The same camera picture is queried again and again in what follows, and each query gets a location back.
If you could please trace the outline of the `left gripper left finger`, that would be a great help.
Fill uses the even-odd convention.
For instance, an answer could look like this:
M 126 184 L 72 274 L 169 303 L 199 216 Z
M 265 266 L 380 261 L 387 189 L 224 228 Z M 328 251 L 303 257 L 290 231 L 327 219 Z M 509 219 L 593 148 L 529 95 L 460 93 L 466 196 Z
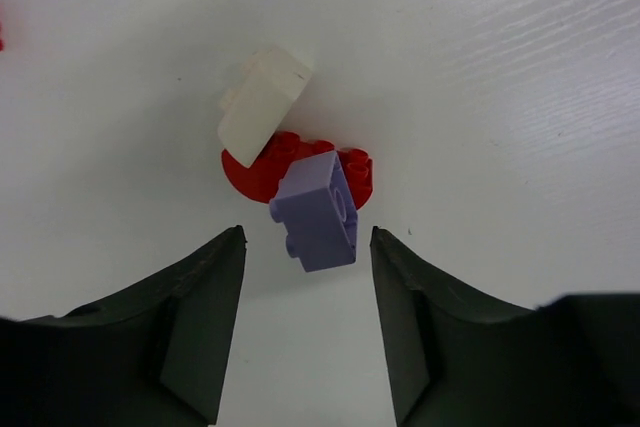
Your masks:
M 216 424 L 245 258 L 235 226 L 64 316 L 3 319 L 2 424 Z

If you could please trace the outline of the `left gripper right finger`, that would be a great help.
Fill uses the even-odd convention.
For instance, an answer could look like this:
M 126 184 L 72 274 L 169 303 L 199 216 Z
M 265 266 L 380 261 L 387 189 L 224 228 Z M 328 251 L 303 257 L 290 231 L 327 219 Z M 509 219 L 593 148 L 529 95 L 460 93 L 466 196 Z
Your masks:
M 400 426 L 635 426 L 639 296 L 574 293 L 527 309 L 374 228 L 372 274 Z

